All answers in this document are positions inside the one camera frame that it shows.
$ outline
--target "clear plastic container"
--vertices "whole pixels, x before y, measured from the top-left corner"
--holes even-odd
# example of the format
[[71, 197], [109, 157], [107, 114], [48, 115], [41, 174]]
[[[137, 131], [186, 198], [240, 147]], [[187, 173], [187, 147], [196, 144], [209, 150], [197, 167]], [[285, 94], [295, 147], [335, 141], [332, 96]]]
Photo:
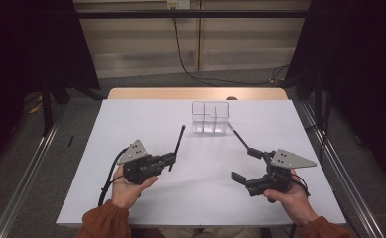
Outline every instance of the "clear plastic container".
[[228, 102], [192, 103], [193, 132], [226, 133], [229, 122]]

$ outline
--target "orange sleeve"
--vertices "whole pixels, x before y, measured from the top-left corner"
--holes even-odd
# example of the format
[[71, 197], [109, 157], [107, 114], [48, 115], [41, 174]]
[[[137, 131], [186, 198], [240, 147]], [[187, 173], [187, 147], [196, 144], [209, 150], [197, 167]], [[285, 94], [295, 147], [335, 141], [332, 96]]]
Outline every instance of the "orange sleeve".
[[298, 227], [298, 237], [305, 238], [351, 238], [350, 233], [343, 227], [329, 223], [320, 216], [304, 227]]
[[96, 207], [84, 213], [83, 226], [78, 230], [76, 238], [96, 237], [131, 237], [128, 226], [128, 209], [123, 209], [107, 200], [102, 206]]

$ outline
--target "white table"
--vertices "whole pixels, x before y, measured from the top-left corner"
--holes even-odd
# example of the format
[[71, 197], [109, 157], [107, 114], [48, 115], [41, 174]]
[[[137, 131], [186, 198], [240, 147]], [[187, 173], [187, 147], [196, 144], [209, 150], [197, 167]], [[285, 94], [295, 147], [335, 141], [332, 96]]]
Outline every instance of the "white table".
[[[292, 101], [229, 101], [230, 123], [250, 146], [261, 151], [285, 149], [316, 161]], [[191, 100], [105, 100], [64, 202], [57, 224], [81, 225], [97, 205], [115, 156], [136, 139], [152, 155], [174, 149], [181, 125], [186, 131], [170, 173], [142, 193], [130, 209], [132, 227], [273, 226], [291, 224], [279, 202], [250, 197], [231, 179], [263, 176], [266, 165], [246, 155], [228, 129], [225, 135], [192, 132]], [[309, 187], [310, 201], [330, 222], [345, 223], [320, 166], [298, 169]]]

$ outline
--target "beige wall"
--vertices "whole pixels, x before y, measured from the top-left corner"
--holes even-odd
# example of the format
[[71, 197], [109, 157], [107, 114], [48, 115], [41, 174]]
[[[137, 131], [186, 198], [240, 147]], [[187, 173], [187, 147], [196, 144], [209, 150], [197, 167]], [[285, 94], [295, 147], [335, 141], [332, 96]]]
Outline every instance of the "beige wall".
[[[305, 10], [310, 0], [191, 1], [192, 9]], [[165, 1], [74, 0], [77, 10], [160, 10]], [[99, 77], [182, 71], [172, 19], [80, 20]], [[188, 70], [289, 63], [303, 19], [177, 19]]]

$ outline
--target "human hand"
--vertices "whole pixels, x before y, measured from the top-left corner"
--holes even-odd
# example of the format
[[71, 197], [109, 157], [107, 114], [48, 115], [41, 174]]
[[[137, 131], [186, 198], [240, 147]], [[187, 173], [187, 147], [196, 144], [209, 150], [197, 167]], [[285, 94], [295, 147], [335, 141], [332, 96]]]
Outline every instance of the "human hand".
[[[295, 170], [291, 170], [291, 172], [292, 179], [300, 182], [299, 179], [294, 176], [296, 174]], [[311, 208], [304, 189], [294, 182], [291, 182], [291, 187], [286, 192], [267, 189], [263, 195], [267, 198], [280, 201], [289, 218], [291, 218], [297, 226], [304, 226], [310, 221], [319, 218]]]
[[147, 178], [142, 184], [136, 185], [123, 177], [123, 174], [123, 165], [120, 165], [113, 176], [115, 181], [112, 184], [111, 200], [114, 205], [129, 209], [134, 205], [141, 192], [157, 181], [158, 177]]

